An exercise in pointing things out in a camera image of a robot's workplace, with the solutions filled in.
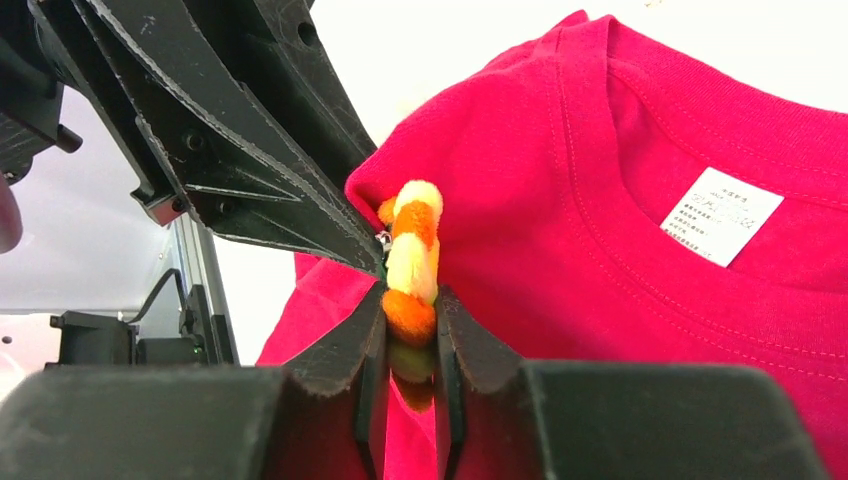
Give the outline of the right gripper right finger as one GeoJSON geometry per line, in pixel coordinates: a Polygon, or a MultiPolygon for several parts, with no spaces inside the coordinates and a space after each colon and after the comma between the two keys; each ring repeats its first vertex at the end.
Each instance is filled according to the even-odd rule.
{"type": "Polygon", "coordinates": [[[443,479],[824,479],[788,396],[737,366],[527,359],[437,301],[443,479]]]}

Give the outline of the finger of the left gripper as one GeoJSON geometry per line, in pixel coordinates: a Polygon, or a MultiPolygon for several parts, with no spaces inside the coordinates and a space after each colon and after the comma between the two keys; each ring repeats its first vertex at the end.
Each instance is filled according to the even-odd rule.
{"type": "Polygon", "coordinates": [[[338,188],[376,149],[321,43],[306,0],[186,4],[233,77],[338,188]]]}

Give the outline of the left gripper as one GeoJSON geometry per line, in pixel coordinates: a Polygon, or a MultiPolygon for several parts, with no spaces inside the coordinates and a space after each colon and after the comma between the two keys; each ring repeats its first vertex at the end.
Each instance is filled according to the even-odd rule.
{"type": "Polygon", "coordinates": [[[136,169],[146,210],[175,200],[222,238],[380,276],[382,248],[344,186],[233,77],[187,2],[3,1],[3,178],[19,182],[51,147],[81,147],[60,123],[69,84],[136,169]]]}

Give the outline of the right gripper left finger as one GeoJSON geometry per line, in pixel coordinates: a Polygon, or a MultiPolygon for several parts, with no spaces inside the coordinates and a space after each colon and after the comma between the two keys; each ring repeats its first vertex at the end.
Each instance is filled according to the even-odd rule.
{"type": "Polygon", "coordinates": [[[280,367],[58,367],[1,407],[5,479],[378,479],[383,288],[280,367]]]}

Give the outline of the orange yellow pompom brooch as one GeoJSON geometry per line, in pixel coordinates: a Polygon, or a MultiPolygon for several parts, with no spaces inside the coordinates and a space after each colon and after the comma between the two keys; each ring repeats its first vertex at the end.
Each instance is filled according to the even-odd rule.
{"type": "Polygon", "coordinates": [[[433,342],[442,212],[440,191],[424,180],[407,182],[378,209],[387,228],[387,290],[381,307],[389,333],[388,364],[401,398],[416,412],[428,410],[435,395],[433,342]]]}

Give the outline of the red t-shirt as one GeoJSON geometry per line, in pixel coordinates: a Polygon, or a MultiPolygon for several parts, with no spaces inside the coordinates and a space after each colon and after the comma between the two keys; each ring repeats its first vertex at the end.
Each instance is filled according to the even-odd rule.
{"type": "Polygon", "coordinates": [[[403,121],[348,179],[444,199],[439,280],[533,358],[745,364],[847,475],[847,117],[578,11],[403,121]],[[708,167],[784,197],[726,268],[660,225],[708,167]]]}

